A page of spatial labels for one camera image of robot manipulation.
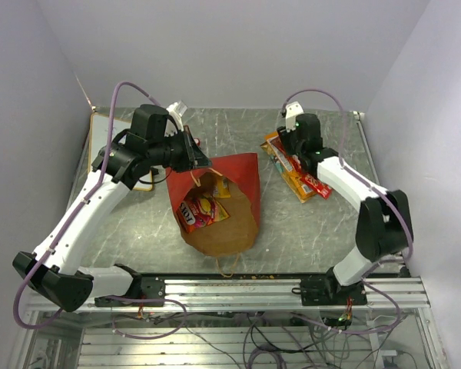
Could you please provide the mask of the red doritos bag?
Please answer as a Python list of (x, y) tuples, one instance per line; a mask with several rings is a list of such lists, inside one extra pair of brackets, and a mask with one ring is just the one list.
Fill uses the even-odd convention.
[(285, 148), (278, 136), (269, 138), (267, 142), (271, 145), (275, 155), (280, 163), (284, 166), (287, 173), (292, 174), (298, 178), (303, 176), (299, 161), (285, 152)]

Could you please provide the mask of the brown teal chips bag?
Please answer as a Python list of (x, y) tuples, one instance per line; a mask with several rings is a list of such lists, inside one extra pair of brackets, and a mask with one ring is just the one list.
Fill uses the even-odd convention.
[(260, 145), (263, 151), (265, 151), (269, 159), (274, 164), (275, 168), (282, 175), (291, 175), (294, 172), (294, 167), (286, 159), (285, 155), (275, 145), (269, 141), (265, 141)]

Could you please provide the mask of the yellow small snack bag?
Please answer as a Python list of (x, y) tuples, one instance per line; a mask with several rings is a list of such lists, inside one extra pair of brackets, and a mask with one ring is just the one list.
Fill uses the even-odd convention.
[(215, 198), (231, 197), (227, 178), (221, 176), (217, 176), (215, 178), (214, 189), (212, 194)]

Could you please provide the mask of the orange snack bag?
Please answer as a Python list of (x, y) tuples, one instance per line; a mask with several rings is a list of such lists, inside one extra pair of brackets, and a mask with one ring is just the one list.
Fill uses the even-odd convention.
[[(269, 138), (274, 136), (278, 136), (278, 133), (272, 132), (264, 137), (264, 142), (267, 141)], [(282, 179), (287, 183), (289, 188), (293, 191), (293, 193), (297, 196), (301, 203), (308, 201), (310, 198), (316, 196), (317, 194), (310, 188), (308, 188), (300, 178), (294, 175), (282, 175), (280, 174)]]

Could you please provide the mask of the red paper bag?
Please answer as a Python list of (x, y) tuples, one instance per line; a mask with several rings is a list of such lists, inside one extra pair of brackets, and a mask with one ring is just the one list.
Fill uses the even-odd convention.
[(212, 158), (209, 168), (173, 173), (167, 180), (172, 212), (184, 242), (213, 257), (231, 278), (260, 227), (260, 175), (256, 153)]

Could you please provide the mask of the orange pink fox's candy bag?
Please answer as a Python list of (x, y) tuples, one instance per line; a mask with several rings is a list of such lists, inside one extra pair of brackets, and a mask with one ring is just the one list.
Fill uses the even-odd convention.
[(177, 207), (176, 215), (186, 233), (230, 217), (220, 200), (208, 193), (187, 196)]

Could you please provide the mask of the red fritos snack bag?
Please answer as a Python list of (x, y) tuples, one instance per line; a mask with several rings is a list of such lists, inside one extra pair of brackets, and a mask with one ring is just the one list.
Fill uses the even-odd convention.
[(323, 199), (328, 199), (333, 189), (310, 174), (302, 174), (300, 180)]

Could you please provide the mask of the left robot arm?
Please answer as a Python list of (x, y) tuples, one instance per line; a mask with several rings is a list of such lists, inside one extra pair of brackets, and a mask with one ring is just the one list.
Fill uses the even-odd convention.
[(182, 123), (186, 109), (182, 102), (168, 108), (141, 105), (129, 128), (108, 136), (81, 192), (52, 233), (12, 262), (33, 291), (67, 312), (90, 298), (115, 296), (124, 305), (140, 299), (140, 273), (121, 264), (83, 268), (81, 259), (104, 219), (153, 167), (183, 173), (211, 166)]

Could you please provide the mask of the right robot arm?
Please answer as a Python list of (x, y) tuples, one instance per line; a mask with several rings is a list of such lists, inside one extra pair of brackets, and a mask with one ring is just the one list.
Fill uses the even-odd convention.
[(350, 296), (350, 285), (360, 282), (384, 257), (405, 249), (413, 252), (408, 198), (401, 190), (389, 191), (368, 180), (337, 151), (325, 147), (316, 115), (288, 111), (284, 117), (285, 125), (277, 133), (287, 155), (358, 211), (355, 246), (332, 268), (333, 280), (323, 286), (324, 297), (340, 304)]

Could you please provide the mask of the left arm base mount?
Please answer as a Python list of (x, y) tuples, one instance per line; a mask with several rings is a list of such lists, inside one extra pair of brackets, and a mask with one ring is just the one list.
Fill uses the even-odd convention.
[(136, 299), (137, 302), (119, 301), (108, 297), (95, 298), (95, 306), (98, 308), (119, 307), (163, 307), (165, 297), (165, 283), (159, 277), (141, 277), (134, 281), (124, 298)]

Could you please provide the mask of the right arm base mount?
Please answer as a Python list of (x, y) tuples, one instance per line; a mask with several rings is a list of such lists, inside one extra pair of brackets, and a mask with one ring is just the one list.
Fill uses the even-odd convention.
[(315, 274), (300, 281), (291, 292), (298, 295), (303, 306), (353, 306), (366, 305), (367, 297), (361, 282), (341, 286), (336, 279), (325, 274)]

